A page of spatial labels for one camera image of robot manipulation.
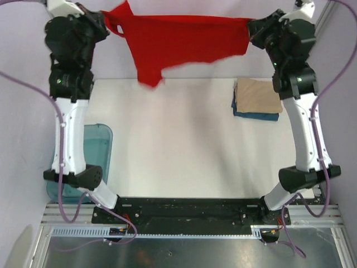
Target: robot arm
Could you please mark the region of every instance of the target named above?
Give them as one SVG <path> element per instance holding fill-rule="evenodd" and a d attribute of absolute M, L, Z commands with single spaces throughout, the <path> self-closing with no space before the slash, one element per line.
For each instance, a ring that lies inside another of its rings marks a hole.
<path fill-rule="evenodd" d="M 281 209 L 296 193 L 323 182 L 321 161 L 331 178 L 341 174 L 340 166 L 332 164 L 326 151 L 318 107 L 315 118 L 310 117 L 319 92 L 315 72 L 306 62 L 316 42 L 315 25 L 310 22 L 315 6 L 310 0 L 298 0 L 295 4 L 291 13 L 278 9 L 267 18 L 248 23 L 251 43 L 265 49 L 274 66 L 274 91 L 289 115 L 296 149 L 296 166 L 281 169 L 278 185 L 263 197 L 267 210 Z M 318 156 L 312 121 L 317 125 L 322 159 Z"/>
<path fill-rule="evenodd" d="M 61 125 L 56 119 L 54 162 L 44 172 L 44 178 L 59 181 L 63 128 L 63 183 L 89 192 L 98 203 L 112 209 L 117 195 L 102 181 L 102 168 L 85 163 L 83 150 L 84 119 L 94 84 L 90 70 L 93 51 L 95 44 L 108 36 L 104 16 L 65 0 L 47 1 L 47 8 L 54 15 L 45 27 L 45 43 L 52 52 L 50 96 L 59 106 L 64 123 Z"/>

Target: red shirt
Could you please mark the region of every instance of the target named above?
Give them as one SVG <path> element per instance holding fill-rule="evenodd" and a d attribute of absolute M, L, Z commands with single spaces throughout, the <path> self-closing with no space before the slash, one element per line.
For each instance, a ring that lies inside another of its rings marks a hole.
<path fill-rule="evenodd" d="M 164 68 L 244 55 L 249 44 L 249 18 L 136 16 L 127 1 L 103 13 L 107 27 L 127 40 L 139 82 L 151 87 Z"/>

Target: blue plastic container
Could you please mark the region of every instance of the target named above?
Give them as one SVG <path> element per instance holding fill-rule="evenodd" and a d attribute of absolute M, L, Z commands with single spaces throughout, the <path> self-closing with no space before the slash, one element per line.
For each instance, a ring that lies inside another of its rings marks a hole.
<path fill-rule="evenodd" d="M 112 130 L 103 124 L 84 126 L 84 158 L 85 162 L 90 165 L 98 165 L 103 169 L 103 181 L 107 183 L 110 154 L 112 152 L 113 133 Z M 47 194 L 49 197 L 58 202 L 58 183 L 53 181 L 47 182 Z M 64 185 L 62 192 L 62 201 L 64 204 L 76 204 L 82 192 L 69 186 Z"/>

